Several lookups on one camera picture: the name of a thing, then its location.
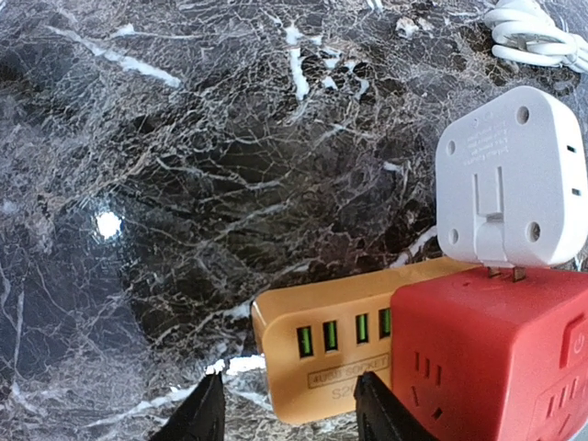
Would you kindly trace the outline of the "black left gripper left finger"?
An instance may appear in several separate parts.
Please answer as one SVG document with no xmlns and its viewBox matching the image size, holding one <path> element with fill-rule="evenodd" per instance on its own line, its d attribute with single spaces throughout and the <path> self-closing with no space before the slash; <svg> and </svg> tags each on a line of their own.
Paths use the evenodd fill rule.
<svg viewBox="0 0 588 441">
<path fill-rule="evenodd" d="M 221 373 L 206 375 L 150 441 L 223 441 L 225 397 Z"/>
</svg>

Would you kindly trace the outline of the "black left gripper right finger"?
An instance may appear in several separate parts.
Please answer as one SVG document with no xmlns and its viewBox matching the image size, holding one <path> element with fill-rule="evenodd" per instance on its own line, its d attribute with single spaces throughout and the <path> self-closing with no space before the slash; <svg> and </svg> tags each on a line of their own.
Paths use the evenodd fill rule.
<svg viewBox="0 0 588 441">
<path fill-rule="evenodd" d="M 357 378 L 354 397 L 361 441 L 432 440 L 375 372 L 367 371 Z"/>
</svg>

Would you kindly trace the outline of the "orange power strip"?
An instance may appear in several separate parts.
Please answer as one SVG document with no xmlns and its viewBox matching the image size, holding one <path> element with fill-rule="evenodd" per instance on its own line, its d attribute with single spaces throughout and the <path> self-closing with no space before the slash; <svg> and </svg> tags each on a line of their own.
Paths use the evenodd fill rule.
<svg viewBox="0 0 588 441">
<path fill-rule="evenodd" d="M 398 288 L 468 270 L 440 257 L 258 295 L 251 316 L 274 414 L 300 425 L 355 408 L 358 376 L 390 383 L 390 299 Z"/>
</svg>

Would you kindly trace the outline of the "red cube socket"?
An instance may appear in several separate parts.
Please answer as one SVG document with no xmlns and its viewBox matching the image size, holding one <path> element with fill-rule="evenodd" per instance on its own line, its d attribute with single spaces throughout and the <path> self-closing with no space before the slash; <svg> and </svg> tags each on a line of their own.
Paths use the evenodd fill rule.
<svg viewBox="0 0 588 441">
<path fill-rule="evenodd" d="M 481 268 L 391 297 L 393 393 L 440 440 L 567 440 L 587 422 L 587 276 Z"/>
</svg>

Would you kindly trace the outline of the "white adapter plug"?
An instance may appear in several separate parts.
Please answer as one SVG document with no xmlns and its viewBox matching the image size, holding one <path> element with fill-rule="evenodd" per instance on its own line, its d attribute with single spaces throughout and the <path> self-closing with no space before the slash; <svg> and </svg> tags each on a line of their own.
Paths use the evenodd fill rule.
<svg viewBox="0 0 588 441">
<path fill-rule="evenodd" d="M 492 268 L 570 261 L 587 239 L 587 165 L 573 111 L 515 87 L 449 124 L 435 152 L 447 256 Z"/>
</svg>

